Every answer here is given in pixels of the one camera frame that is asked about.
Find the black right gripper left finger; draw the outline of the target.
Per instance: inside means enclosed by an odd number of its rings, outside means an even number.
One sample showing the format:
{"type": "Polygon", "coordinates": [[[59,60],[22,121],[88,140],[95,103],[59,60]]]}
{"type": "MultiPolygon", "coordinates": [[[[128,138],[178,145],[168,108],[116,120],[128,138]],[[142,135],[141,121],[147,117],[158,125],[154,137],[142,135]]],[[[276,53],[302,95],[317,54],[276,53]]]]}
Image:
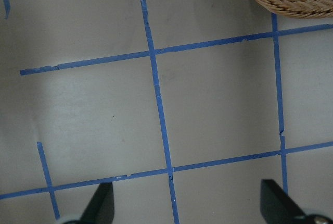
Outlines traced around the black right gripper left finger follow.
{"type": "Polygon", "coordinates": [[[115,214],[113,184],[101,183],[79,219],[79,223],[112,223],[115,214]]]}

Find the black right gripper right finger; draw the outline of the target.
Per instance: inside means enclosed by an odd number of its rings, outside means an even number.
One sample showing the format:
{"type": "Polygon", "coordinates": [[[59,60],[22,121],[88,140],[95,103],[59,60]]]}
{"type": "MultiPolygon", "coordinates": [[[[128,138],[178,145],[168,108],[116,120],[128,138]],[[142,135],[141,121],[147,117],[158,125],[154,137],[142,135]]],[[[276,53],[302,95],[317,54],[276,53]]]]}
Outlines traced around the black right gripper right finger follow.
{"type": "Polygon", "coordinates": [[[273,179],[262,179],[260,185],[260,212],[266,223],[305,223],[304,211],[273,179]]]}

